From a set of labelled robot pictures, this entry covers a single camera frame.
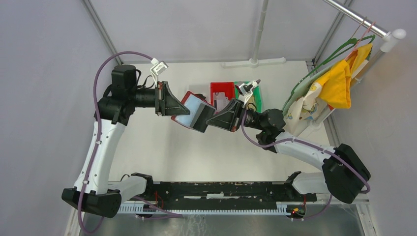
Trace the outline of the red leather card holder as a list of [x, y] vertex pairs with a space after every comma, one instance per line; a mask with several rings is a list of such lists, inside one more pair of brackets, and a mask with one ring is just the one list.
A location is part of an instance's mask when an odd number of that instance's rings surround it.
[[180, 124], [183, 127], [188, 128], [188, 129], [191, 129], [190, 124], [191, 124], [193, 116], [195, 115], [196, 110], [198, 109], [199, 105], [202, 104], [202, 103], [206, 103], [208, 105], [211, 105], [208, 102], [205, 102], [205, 101], [199, 99], [198, 97], [196, 97], [195, 94], [193, 94], [191, 91], [187, 91], [187, 93], [185, 94], [185, 96], [181, 100], [181, 103], [186, 108], [188, 108], [190, 110], [190, 114], [189, 115], [183, 115], [183, 116], [172, 116], [171, 120]]

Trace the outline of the black credit card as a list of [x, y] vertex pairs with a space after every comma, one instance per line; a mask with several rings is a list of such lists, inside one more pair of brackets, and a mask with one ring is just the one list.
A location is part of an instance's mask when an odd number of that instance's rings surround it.
[[190, 124], [190, 128], [201, 133], [204, 133], [208, 127], [207, 120], [216, 113], [216, 109], [211, 105], [202, 103], [196, 110], [195, 115]]

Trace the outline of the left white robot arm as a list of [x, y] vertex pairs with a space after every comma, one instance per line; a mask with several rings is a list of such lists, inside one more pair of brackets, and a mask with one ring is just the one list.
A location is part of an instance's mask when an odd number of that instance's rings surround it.
[[133, 65], [116, 66], [109, 86], [110, 95], [98, 101], [92, 142], [85, 163], [72, 188], [61, 198], [82, 212], [113, 218], [121, 204], [135, 196], [149, 200], [154, 196], [153, 178], [133, 173], [115, 184], [109, 174], [119, 140], [136, 108], [154, 108], [159, 116], [189, 115], [190, 111], [172, 94], [166, 81], [155, 88], [140, 88], [140, 70]]

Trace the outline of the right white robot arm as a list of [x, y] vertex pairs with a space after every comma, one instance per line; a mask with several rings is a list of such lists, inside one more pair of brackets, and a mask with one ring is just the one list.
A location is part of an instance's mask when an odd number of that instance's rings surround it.
[[314, 144], [285, 131], [283, 112], [268, 109], [262, 113], [247, 109], [243, 102], [233, 99], [220, 112], [210, 116], [206, 124], [230, 132], [241, 129], [252, 144], [277, 154], [305, 162], [317, 173], [299, 173], [285, 185], [284, 195], [291, 201], [303, 194], [330, 194], [351, 204], [359, 194], [369, 193], [371, 174], [353, 148]]

